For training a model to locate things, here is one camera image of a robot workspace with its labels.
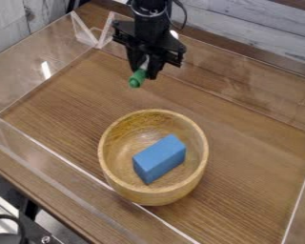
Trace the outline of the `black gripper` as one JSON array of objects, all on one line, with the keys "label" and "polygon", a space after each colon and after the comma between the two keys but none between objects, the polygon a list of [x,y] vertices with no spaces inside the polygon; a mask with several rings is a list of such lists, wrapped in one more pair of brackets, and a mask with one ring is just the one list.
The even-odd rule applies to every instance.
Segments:
[{"label": "black gripper", "polygon": [[172,35],[171,29],[183,30],[187,20],[177,26],[172,21],[172,7],[183,13],[187,9],[180,0],[127,0],[133,14],[132,21],[113,21],[113,40],[125,46],[131,69],[137,71],[149,58],[147,78],[155,80],[164,64],[181,65],[185,45]]}]

